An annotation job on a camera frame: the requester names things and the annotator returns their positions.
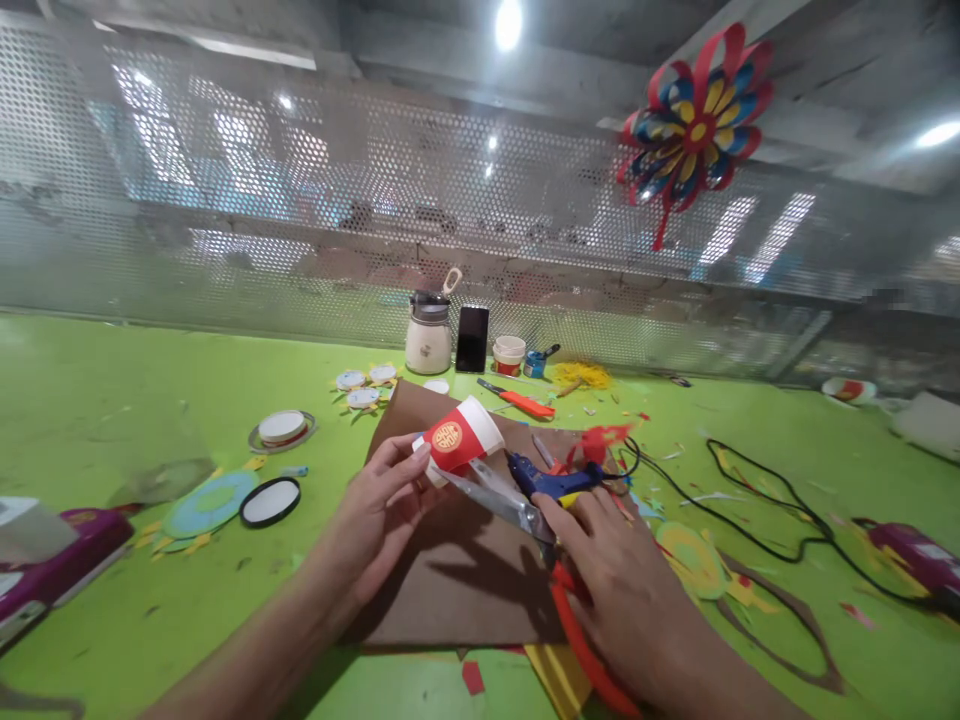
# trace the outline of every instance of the forearm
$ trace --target forearm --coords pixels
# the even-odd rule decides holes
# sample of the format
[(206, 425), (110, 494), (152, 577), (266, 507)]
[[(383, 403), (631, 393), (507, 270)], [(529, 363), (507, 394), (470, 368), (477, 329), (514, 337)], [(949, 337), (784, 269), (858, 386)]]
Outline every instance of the forearm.
[(809, 720), (717, 635), (712, 647), (678, 671), (669, 717), (677, 720)]
[(356, 613), (320, 553), (143, 720), (271, 718)]

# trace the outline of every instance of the black ring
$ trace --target black ring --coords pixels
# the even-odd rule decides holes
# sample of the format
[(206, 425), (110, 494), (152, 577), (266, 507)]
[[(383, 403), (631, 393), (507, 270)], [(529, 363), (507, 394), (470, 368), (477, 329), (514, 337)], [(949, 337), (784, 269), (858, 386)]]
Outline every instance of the black ring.
[[(296, 486), (296, 488), (297, 488), (297, 496), (293, 499), (293, 502), (290, 503), (289, 505), (287, 505), (287, 507), (285, 507), (283, 510), (281, 510), (280, 512), (278, 512), (276, 515), (271, 515), (271, 516), (268, 517), (266, 520), (259, 520), (259, 521), (257, 521), (257, 522), (252, 522), (252, 521), (250, 521), (250, 520), (247, 520), (247, 518), (246, 518), (246, 517), (244, 516), (244, 514), (243, 514), (243, 511), (244, 511), (244, 510), (246, 509), (246, 507), (247, 507), (247, 503), (249, 503), (251, 500), (253, 500), (253, 498), (255, 498), (255, 497), (256, 497), (257, 495), (259, 495), (261, 492), (263, 492), (264, 490), (266, 490), (268, 487), (271, 487), (272, 485), (276, 485), (276, 484), (279, 483), (279, 482), (292, 482), (292, 483)], [(252, 530), (259, 530), (260, 528), (270, 527), (271, 525), (274, 525), (275, 523), (280, 522), (280, 521), (283, 520), (287, 515), (289, 515), (290, 513), (292, 513), (292, 512), (294, 511), (294, 509), (297, 507), (297, 505), (300, 504), (300, 495), (301, 495), (301, 493), (300, 493), (300, 483), (298, 483), (295, 478), (286, 477), (286, 476), (281, 476), (281, 477), (278, 477), (278, 478), (274, 478), (273, 480), (269, 480), (269, 481), (265, 482), (263, 485), (260, 485), (260, 486), (258, 486), (258, 487), (256, 487), (256, 488), (254, 488), (254, 489), (250, 492), (250, 494), (247, 495), (247, 496), (243, 499), (243, 502), (240, 503), (240, 511), (239, 511), (239, 513), (238, 513), (238, 514), (240, 515), (240, 522), (242, 522), (244, 525), (246, 525), (248, 528), (250, 528), (250, 529), (252, 529)]]

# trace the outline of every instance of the blue paper circle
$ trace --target blue paper circle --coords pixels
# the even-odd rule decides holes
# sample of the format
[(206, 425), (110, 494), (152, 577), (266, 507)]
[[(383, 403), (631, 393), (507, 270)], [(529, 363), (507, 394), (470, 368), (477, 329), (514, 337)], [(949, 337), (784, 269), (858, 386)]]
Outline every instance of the blue paper circle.
[[(238, 470), (207, 481), (173, 507), (164, 520), (164, 533), (181, 540), (213, 532), (237, 514), (243, 499), (253, 491), (258, 481), (257, 474), (250, 470)], [(233, 490), (226, 502), (212, 510), (197, 509), (205, 496), (223, 488)]]

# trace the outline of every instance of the ceiling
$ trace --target ceiling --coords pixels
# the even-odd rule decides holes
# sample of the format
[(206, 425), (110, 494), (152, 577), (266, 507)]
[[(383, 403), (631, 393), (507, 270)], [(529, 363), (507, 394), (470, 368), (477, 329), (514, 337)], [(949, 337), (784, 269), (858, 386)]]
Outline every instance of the ceiling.
[(509, 53), (494, 43), (500, 0), (288, 0), (282, 12), (265, 0), (65, 1), (114, 27), (279, 50), (327, 72), (609, 128), (640, 106), (660, 64), (693, 61), (741, 21), (750, 41), (775, 45), (756, 160), (960, 194), (960, 138), (913, 145), (960, 118), (949, 0), (518, 0), (523, 34)]

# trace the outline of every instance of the black cable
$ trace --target black cable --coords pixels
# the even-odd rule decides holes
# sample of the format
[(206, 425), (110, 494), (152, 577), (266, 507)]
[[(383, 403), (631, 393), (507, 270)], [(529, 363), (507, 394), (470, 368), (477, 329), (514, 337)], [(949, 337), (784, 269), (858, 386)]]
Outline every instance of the black cable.
[[(633, 467), (631, 467), (629, 470), (625, 470), (620, 474), (604, 473), (603, 474), (604, 480), (623, 480), (625, 477), (628, 477), (629, 475), (633, 475), (633, 473), (637, 471), (637, 468), (640, 467), (640, 446), (637, 445), (637, 441), (628, 435), (623, 439), (623, 444), (626, 445), (627, 449), (629, 449), (630, 452), (633, 454), (633, 457), (634, 457)], [(620, 451), (620, 462), (623, 463), (624, 467), (626, 467), (627, 464), (623, 462), (622, 450)]]
[[(929, 598), (911, 596), (911, 595), (901, 595), (892, 590), (888, 590), (887, 588), (877, 583), (877, 581), (874, 580), (872, 577), (870, 577), (866, 572), (864, 572), (860, 568), (860, 566), (857, 565), (853, 561), (853, 559), (844, 551), (844, 549), (840, 547), (840, 544), (837, 542), (836, 533), (834, 533), (833, 528), (830, 527), (823, 520), (823, 518), (821, 518), (809, 505), (807, 505), (799, 495), (797, 495), (797, 492), (794, 489), (793, 485), (790, 483), (790, 481), (787, 480), (785, 477), (783, 477), (780, 473), (775, 472), (774, 470), (771, 470), (768, 467), (764, 467), (763, 465), (761, 465), (758, 462), (755, 462), (754, 460), (751, 460), (743, 453), (737, 452), (732, 447), (720, 442), (719, 440), (714, 440), (712, 438), (707, 440), (707, 449), (710, 450), (710, 454), (713, 455), (713, 459), (714, 459), (714, 462), (716, 462), (717, 464), (717, 468), (720, 470), (720, 473), (725, 478), (727, 478), (731, 482), (743, 488), (746, 488), (747, 490), (750, 490), (758, 497), (764, 498), (775, 505), (778, 505), (785, 509), (796, 510), (798, 512), (806, 513), (812, 520), (813, 524), (817, 527), (817, 529), (820, 530), (820, 532), (822, 533), (822, 537), (805, 537), (800, 540), (800, 546), (795, 556), (784, 555), (783, 553), (780, 553), (774, 550), (770, 546), (758, 540), (751, 533), (744, 530), (738, 523), (734, 522), (730, 518), (718, 513), (717, 511), (707, 507), (706, 505), (701, 505), (699, 502), (697, 502), (697, 500), (687, 495), (687, 493), (684, 492), (684, 490), (673, 480), (673, 478), (670, 477), (670, 474), (666, 470), (664, 470), (662, 467), (660, 467), (652, 457), (650, 457), (649, 455), (644, 453), (642, 450), (640, 450), (639, 445), (637, 445), (636, 441), (633, 438), (628, 437), (627, 440), (629, 441), (629, 443), (624, 441), (624, 445), (627, 446), (627, 449), (630, 451), (631, 454), (634, 454), (637, 457), (638, 462), (640, 460), (643, 460), (644, 463), (646, 463), (651, 468), (653, 468), (653, 470), (655, 470), (662, 478), (664, 478), (668, 483), (670, 483), (670, 485), (673, 486), (674, 490), (676, 490), (680, 495), (682, 495), (685, 500), (689, 501), (691, 505), (695, 505), (701, 510), (703, 510), (704, 512), (707, 512), (710, 515), (713, 515), (713, 517), (717, 518), (718, 520), (725, 522), (727, 525), (732, 527), (738, 533), (743, 535), (747, 540), (752, 542), (754, 545), (759, 547), (764, 552), (770, 555), (773, 555), (778, 560), (782, 560), (783, 562), (786, 562), (786, 563), (798, 564), (802, 562), (804, 559), (804, 554), (806, 552), (807, 545), (813, 545), (813, 544), (829, 545), (830, 547), (832, 547), (834, 550), (837, 551), (837, 554), (840, 556), (840, 558), (845, 563), (847, 563), (847, 565), (849, 565), (854, 570), (854, 572), (857, 573), (857, 575), (862, 577), (864, 580), (866, 580), (868, 583), (870, 583), (873, 587), (875, 587), (878, 591), (880, 591), (884, 595), (894, 598), (896, 600), (899, 600), (900, 602), (907, 603), (909, 605), (920, 606), (928, 609), (931, 608), (931, 601)], [(746, 482), (746, 480), (742, 476), (740, 478), (735, 478), (732, 475), (730, 475), (730, 473), (726, 471), (726, 469), (723, 467), (723, 464), (720, 462), (720, 457), (717, 451), (715, 450), (715, 448), (720, 448), (721, 450), (729, 451), (734, 455), (737, 455), (738, 457), (742, 458), (743, 460), (746, 460), (753, 466), (759, 468), (763, 472), (775, 477), (777, 480), (783, 483), (784, 487), (786, 487), (787, 490), (790, 491), (790, 495), (793, 496), (793, 499), (796, 501), (797, 504), (794, 505), (792, 503), (785, 502), (783, 500), (777, 500), (776, 498), (772, 498), (769, 495), (764, 495), (763, 493), (757, 492), (757, 490), (754, 489), (748, 482)]]

